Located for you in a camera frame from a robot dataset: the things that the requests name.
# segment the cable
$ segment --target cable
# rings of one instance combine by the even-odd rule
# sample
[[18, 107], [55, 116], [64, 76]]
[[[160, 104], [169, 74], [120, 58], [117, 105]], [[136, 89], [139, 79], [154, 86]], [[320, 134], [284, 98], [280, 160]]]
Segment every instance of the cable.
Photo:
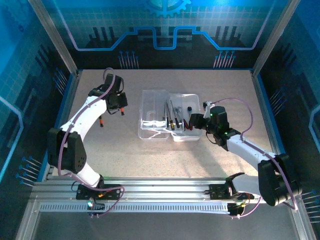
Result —
[[62, 142], [60, 145], [60, 150], [59, 150], [59, 156], [58, 156], [58, 164], [57, 164], [57, 168], [58, 168], [58, 175], [59, 176], [69, 176], [72, 177], [72, 179], [74, 179], [75, 181], [79, 182], [80, 184], [84, 185], [85, 187], [87, 187], [88, 189], [94, 190], [94, 191], [112, 191], [112, 190], [122, 190], [122, 194], [119, 197], [119, 199], [112, 205], [111, 208], [109, 208], [106, 212], [99, 214], [99, 216], [103, 216], [105, 214], [107, 214], [122, 198], [122, 196], [124, 195], [125, 192], [125, 188], [123, 186], [117, 186], [117, 187], [110, 187], [110, 188], [95, 188], [95, 187], [91, 187], [90, 185], [82, 182], [77, 175], [73, 174], [72, 172], [66, 173], [66, 174], [61, 174], [61, 164], [62, 164], [62, 155], [63, 155], [63, 150], [64, 150], [64, 146], [66, 144], [67, 141], [67, 137], [71, 131], [71, 129], [74, 127], [75, 123], [77, 122], [78, 118], [87, 110], [87, 108], [91, 107], [91, 105], [95, 104], [96, 102], [98, 102], [99, 100], [101, 100], [105, 95], [107, 95], [110, 90], [112, 89], [112, 87], [115, 84], [115, 80], [116, 80], [116, 75], [115, 75], [115, 71], [111, 68], [111, 67], [107, 67], [104, 71], [103, 71], [103, 79], [105, 80], [105, 74], [108, 70], [112, 70], [112, 82], [110, 84], [110, 86], [108, 87], [108, 89], [98, 98], [96, 98], [95, 100], [91, 101], [88, 105], [86, 105], [84, 108], [82, 108], [74, 117], [74, 119], [72, 120], [71, 124], [69, 125], [68, 129], [66, 130], [63, 138], [62, 138]]
[[261, 150], [260, 148], [254, 146], [253, 144], [251, 144], [251, 143], [247, 142], [246, 140], [244, 140], [244, 133], [248, 132], [248, 131], [252, 128], [252, 126], [253, 126], [253, 124], [254, 124], [254, 115], [253, 115], [253, 113], [252, 113], [252, 110], [251, 110], [249, 104], [246, 103], [245, 101], [243, 101], [243, 100], [241, 100], [241, 99], [239, 99], [239, 98], [235, 98], [235, 97], [227, 97], [227, 98], [224, 98], [224, 99], [215, 101], [215, 102], [213, 102], [213, 104], [225, 102], [225, 101], [228, 101], [228, 100], [236, 100], [236, 101], [238, 101], [238, 102], [243, 103], [243, 104], [246, 105], [246, 107], [248, 108], [248, 110], [249, 110], [249, 112], [250, 112], [250, 116], [251, 116], [251, 123], [250, 123], [250, 126], [240, 134], [240, 139], [241, 139], [241, 141], [242, 141], [243, 143], [247, 144], [249, 147], [253, 148], [254, 150], [258, 151], [259, 153], [261, 153], [261, 154], [267, 156], [269, 159], [271, 159], [271, 161], [274, 163], [274, 165], [275, 165], [276, 168], [279, 170], [279, 172], [280, 172], [280, 174], [281, 174], [281, 176], [282, 176], [282, 179], [283, 179], [284, 184], [285, 184], [285, 186], [286, 186], [286, 188], [287, 188], [287, 190], [288, 190], [288, 193], [289, 193], [289, 195], [290, 195], [290, 198], [291, 198], [291, 201], [292, 201], [293, 206], [291, 206], [290, 204], [288, 204], [288, 203], [286, 203], [286, 202], [284, 202], [284, 204], [285, 204], [286, 206], [290, 207], [291, 209], [293, 209], [294, 211], [297, 211], [297, 210], [298, 210], [297, 200], [296, 200], [296, 198], [295, 198], [295, 196], [294, 196], [294, 194], [293, 194], [293, 192], [292, 192], [292, 189], [291, 189], [291, 187], [290, 187], [290, 183], [289, 183], [289, 181], [288, 181], [288, 179], [287, 179], [284, 171], [283, 171], [282, 168], [280, 167], [280, 165], [279, 165], [279, 164], [277, 163], [277, 161], [276, 161], [272, 156], [270, 156], [268, 153], [265, 153], [265, 151]]
[[74, 187], [74, 185], [75, 185], [76, 182], [77, 182], [77, 181], [74, 181], [74, 182], [72, 183], [72, 185], [71, 185], [71, 191], [72, 191], [72, 192], [76, 192], [76, 191], [77, 191], [77, 190], [76, 190], [76, 191], [73, 190], [73, 187]]
[[209, 137], [208, 137], [208, 132], [207, 132], [207, 131], [205, 132], [205, 135], [206, 135], [206, 138], [210, 141], [210, 143], [215, 144], [215, 145], [218, 145], [218, 144], [216, 144], [215, 142], [213, 142], [213, 141], [211, 141], [211, 140], [209, 139]]
[[247, 193], [247, 192], [246, 192], [245, 195], [246, 195], [246, 196], [248, 197], [248, 199], [249, 199], [249, 202], [248, 202], [246, 205], [249, 205], [249, 204], [250, 204], [250, 200], [251, 200], [251, 199], [250, 199], [250, 193]]
[[233, 219], [233, 218], [238, 218], [238, 219], [240, 219], [240, 218], [243, 218], [243, 217], [245, 217], [245, 216], [248, 216], [248, 215], [252, 214], [252, 213], [257, 209], [257, 207], [259, 206], [261, 200], [262, 200], [262, 196], [259, 198], [259, 200], [258, 200], [258, 202], [256, 203], [256, 205], [254, 206], [254, 208], [253, 208], [251, 211], [249, 211], [248, 213], [246, 213], [246, 214], [243, 214], [243, 213], [242, 213], [242, 215], [237, 215], [237, 216], [233, 215], [233, 216], [230, 216], [230, 217], [231, 217], [232, 219]]

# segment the plastic bin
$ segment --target plastic bin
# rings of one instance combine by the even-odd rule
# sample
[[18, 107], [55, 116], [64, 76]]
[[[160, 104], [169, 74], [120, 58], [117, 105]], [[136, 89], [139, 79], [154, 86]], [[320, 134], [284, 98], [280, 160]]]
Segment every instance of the plastic bin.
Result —
[[[196, 94], [180, 94], [182, 103], [182, 116], [189, 122], [188, 107], [192, 108], [193, 114], [200, 114], [201, 107], [199, 102], [199, 97]], [[186, 129], [183, 132], [172, 132], [171, 136], [175, 142], [196, 142], [204, 134], [201, 129], [193, 128], [192, 130]]]
[[[184, 124], [180, 119], [179, 127], [177, 127], [172, 106], [182, 108], [181, 94], [170, 94], [166, 90], [143, 90], [140, 105], [139, 138], [166, 140], [170, 133], [181, 133], [184, 130]], [[169, 115], [173, 120], [174, 130], [167, 126], [167, 116]]]

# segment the black base block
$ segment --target black base block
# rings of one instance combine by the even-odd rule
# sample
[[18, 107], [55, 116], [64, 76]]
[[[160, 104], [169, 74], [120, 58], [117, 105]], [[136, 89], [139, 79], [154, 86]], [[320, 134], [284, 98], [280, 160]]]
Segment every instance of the black base block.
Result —
[[[105, 184], [103, 186], [104, 189], [120, 187], [120, 184]], [[107, 192], [102, 197], [99, 197], [103, 192], [91, 190], [81, 184], [79, 184], [78, 189], [76, 191], [76, 199], [77, 200], [89, 200], [89, 198], [99, 199], [99, 200], [118, 200], [120, 198], [120, 189], [112, 190]]]

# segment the beige table surface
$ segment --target beige table surface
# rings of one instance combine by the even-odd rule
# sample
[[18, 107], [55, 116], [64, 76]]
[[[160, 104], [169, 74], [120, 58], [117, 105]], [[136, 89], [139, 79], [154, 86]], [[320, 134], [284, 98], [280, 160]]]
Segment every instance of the beige table surface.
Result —
[[[124, 79], [128, 99], [125, 116], [103, 114], [84, 139], [87, 162], [105, 177], [227, 177], [258, 172], [242, 158], [211, 144], [204, 135], [198, 142], [145, 142], [138, 137], [142, 90], [166, 89], [171, 93], [197, 94], [200, 104], [235, 97], [250, 105], [254, 123], [245, 135], [271, 151], [271, 146], [248, 70], [116, 70]], [[103, 83], [103, 70], [83, 70], [69, 118], [84, 104], [88, 92]], [[250, 113], [237, 101], [222, 103], [230, 126], [238, 131], [250, 125]]]

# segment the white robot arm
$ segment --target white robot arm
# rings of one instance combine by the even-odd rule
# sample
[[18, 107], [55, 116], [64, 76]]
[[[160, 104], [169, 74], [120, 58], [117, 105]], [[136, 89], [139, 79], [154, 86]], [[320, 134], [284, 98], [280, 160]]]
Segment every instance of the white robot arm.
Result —
[[[80, 112], [85, 106], [87, 106], [89, 103], [97, 99], [97, 96], [89, 96], [83, 106], [79, 109], [78, 112]], [[95, 123], [95, 121], [106, 112], [107, 110], [107, 104], [105, 100], [98, 100], [94, 105], [87, 108], [77, 119], [76, 123], [74, 124], [74, 127], [70, 131], [70, 133], [76, 132], [80, 135], [81, 140], [84, 141], [85, 136], [89, 129], [92, 127], [92, 125]], [[60, 127], [60, 129], [64, 132], [67, 131], [70, 124], [72, 124], [72, 121], [74, 120], [77, 113], [64, 125]], [[85, 162], [82, 170], [80, 170], [76, 176], [85, 184], [89, 185], [90, 187], [95, 188], [100, 180], [100, 174], [94, 171], [87, 162]]]
[[248, 176], [241, 172], [228, 177], [226, 182], [233, 195], [259, 195], [268, 205], [276, 206], [302, 192], [288, 155], [265, 151], [230, 128], [223, 106], [215, 106], [207, 101], [203, 103], [203, 108], [204, 114], [190, 116], [191, 124], [205, 130], [207, 134], [213, 134], [218, 146], [238, 155], [258, 171], [258, 176]]
[[[95, 172], [87, 163], [83, 140], [89, 129], [103, 113], [108, 111], [110, 114], [113, 114], [121, 109], [121, 114], [124, 115], [122, 110], [128, 105], [126, 94], [122, 92], [123, 88], [120, 90], [120, 86], [123, 86], [123, 79], [119, 76], [115, 77], [110, 92], [103, 98], [98, 99], [111, 85], [112, 78], [113, 75], [108, 74], [105, 83], [89, 92], [89, 97], [83, 106], [67, 123], [59, 129], [52, 128], [48, 132], [48, 163], [58, 168], [59, 151], [63, 137], [70, 125], [73, 125], [63, 148], [61, 170], [75, 174], [81, 183], [91, 188], [100, 188], [100, 183], [102, 182], [101, 184], [103, 184], [103, 177]], [[83, 111], [82, 114], [74, 122], [75, 117], [81, 111]]]

